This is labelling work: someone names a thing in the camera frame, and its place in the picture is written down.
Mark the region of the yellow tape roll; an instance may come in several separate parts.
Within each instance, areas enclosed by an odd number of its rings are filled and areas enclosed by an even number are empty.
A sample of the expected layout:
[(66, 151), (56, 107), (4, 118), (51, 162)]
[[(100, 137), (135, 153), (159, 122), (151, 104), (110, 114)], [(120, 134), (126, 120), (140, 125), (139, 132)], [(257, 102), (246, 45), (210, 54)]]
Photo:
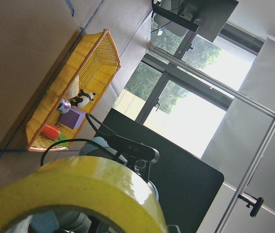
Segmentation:
[(75, 210), (120, 233), (166, 233), (162, 209), (146, 182), (106, 158), (80, 156), (46, 164), (0, 190), (0, 233), (27, 216)]

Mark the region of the yellow plastic basket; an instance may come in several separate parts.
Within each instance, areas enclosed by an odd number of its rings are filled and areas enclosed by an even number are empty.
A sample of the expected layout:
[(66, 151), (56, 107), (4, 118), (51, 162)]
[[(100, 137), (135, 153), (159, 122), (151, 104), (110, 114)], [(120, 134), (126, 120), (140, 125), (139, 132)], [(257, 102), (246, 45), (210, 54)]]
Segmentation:
[(93, 101), (82, 108), (92, 113), (120, 68), (118, 51), (109, 30), (82, 36), (26, 124), (27, 150), (44, 152), (53, 144), (53, 140), (42, 134), (46, 124), (57, 126), (68, 139), (76, 138), (87, 120), (81, 121), (76, 129), (61, 123), (57, 110), (61, 100), (67, 97), (74, 80), (79, 78), (80, 89), (95, 93)]

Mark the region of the toy panda figure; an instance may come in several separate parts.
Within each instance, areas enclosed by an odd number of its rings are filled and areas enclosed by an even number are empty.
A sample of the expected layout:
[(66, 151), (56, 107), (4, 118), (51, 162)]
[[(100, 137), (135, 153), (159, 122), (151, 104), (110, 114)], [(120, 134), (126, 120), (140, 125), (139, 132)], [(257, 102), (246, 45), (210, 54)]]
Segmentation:
[(71, 106), (75, 106), (78, 108), (85, 107), (90, 101), (94, 100), (95, 92), (84, 92), (83, 89), (80, 90), (77, 96), (73, 97), (70, 101)]

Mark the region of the purple foam cube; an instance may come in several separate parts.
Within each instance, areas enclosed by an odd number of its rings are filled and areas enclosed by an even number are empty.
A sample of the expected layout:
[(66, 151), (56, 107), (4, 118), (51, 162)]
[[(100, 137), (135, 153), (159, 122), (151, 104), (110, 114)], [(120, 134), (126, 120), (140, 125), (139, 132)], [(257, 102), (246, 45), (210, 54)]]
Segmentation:
[(70, 110), (62, 114), (59, 122), (71, 129), (77, 129), (85, 119), (85, 112), (78, 107), (72, 106)]

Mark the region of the toy bread croissant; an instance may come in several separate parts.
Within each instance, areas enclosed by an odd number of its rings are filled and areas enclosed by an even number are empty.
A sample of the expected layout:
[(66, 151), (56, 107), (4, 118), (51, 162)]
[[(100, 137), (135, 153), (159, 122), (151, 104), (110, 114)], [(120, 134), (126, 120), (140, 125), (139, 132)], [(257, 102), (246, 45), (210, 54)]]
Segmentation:
[(74, 79), (74, 81), (72, 82), (71, 86), (68, 88), (65, 97), (71, 99), (71, 98), (77, 96), (78, 93), (79, 93), (79, 75), (77, 75), (77, 76), (75, 77), (75, 79)]

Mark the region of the small drink can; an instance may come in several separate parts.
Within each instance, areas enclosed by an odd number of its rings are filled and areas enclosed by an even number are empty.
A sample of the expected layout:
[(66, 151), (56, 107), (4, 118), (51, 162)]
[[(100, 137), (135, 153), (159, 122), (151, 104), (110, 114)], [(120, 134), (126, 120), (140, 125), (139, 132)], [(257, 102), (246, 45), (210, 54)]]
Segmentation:
[(71, 108), (70, 101), (67, 99), (62, 99), (57, 107), (57, 110), (62, 114), (66, 114), (69, 112), (70, 108)]

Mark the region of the black panel screen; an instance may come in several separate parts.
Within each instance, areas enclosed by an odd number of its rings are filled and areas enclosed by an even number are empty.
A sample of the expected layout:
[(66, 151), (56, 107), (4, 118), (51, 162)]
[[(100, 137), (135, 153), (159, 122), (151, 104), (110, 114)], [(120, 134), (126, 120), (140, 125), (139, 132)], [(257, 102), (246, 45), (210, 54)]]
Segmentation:
[(224, 175), (113, 108), (103, 124), (120, 136), (159, 151), (159, 161), (150, 169), (150, 180), (158, 189), (165, 221), (178, 225), (183, 233), (197, 232), (223, 184)]

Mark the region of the toy orange carrot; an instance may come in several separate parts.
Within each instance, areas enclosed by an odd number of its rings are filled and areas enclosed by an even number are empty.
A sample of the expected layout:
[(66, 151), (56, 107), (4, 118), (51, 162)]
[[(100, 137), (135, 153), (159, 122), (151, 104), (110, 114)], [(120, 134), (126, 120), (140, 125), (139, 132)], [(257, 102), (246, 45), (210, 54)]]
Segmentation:
[(53, 142), (67, 140), (67, 136), (63, 134), (57, 126), (51, 124), (46, 124), (44, 126), (42, 129), (42, 134), (51, 139)]

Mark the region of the black monitor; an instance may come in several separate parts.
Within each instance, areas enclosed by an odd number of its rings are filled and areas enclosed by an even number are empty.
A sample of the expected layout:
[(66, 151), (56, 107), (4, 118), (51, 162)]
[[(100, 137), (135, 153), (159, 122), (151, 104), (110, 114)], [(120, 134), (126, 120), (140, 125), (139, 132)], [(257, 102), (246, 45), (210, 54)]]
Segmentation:
[(238, 5), (237, 0), (153, 0), (155, 23), (182, 37), (188, 31), (213, 42)]

